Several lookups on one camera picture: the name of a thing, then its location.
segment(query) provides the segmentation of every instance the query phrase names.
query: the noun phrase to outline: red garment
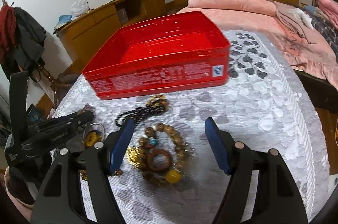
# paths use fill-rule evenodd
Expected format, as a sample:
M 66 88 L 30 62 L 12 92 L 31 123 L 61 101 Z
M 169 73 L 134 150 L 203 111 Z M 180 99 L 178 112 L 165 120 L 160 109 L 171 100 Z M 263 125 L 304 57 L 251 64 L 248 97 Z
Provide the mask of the red garment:
M 4 4 L 0 10 L 0 62 L 2 63 L 6 52 L 16 45 L 15 40 L 16 17 L 15 10 Z

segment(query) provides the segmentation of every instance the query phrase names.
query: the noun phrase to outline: brown ring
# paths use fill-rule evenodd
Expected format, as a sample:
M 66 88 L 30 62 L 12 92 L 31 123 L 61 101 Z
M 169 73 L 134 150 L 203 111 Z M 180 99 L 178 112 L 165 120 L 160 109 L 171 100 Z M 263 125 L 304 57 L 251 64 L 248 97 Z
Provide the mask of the brown ring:
M 167 164 L 164 167 L 155 167 L 153 165 L 154 158 L 155 158 L 155 156 L 160 155 L 160 154 L 164 155 L 167 158 Z M 147 164 L 148 164 L 148 167 L 150 168 L 150 170 L 152 170 L 154 173 L 164 172 L 171 167 L 171 164 L 172 164 L 171 155 L 170 155 L 169 152 L 167 152 L 165 150 L 155 149 L 151 153 L 147 153 Z

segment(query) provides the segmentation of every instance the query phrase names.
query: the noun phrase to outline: red plastic container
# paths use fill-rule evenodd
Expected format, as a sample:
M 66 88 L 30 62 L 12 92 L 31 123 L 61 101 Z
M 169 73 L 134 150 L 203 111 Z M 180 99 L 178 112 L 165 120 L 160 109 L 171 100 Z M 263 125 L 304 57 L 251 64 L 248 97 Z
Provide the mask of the red plastic container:
M 82 71 L 102 99 L 224 84 L 229 41 L 201 12 L 120 28 Z

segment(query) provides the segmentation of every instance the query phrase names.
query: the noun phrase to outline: blue and white logo sticker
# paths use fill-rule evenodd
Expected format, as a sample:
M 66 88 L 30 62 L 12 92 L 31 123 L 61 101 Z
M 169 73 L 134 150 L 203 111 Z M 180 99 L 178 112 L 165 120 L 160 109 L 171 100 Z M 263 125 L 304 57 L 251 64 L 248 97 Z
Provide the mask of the blue and white logo sticker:
M 224 66 L 212 66 L 212 76 L 213 77 L 220 77 L 223 76 L 223 69 Z

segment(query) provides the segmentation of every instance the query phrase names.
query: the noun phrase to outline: turquoise bead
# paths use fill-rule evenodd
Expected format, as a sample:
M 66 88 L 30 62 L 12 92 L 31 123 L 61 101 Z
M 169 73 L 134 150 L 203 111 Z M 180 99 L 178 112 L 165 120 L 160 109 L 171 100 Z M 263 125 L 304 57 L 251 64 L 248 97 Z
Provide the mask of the turquoise bead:
M 155 138 L 151 138 L 150 144 L 152 144 L 153 146 L 156 146 L 158 143 L 157 143 L 157 140 Z

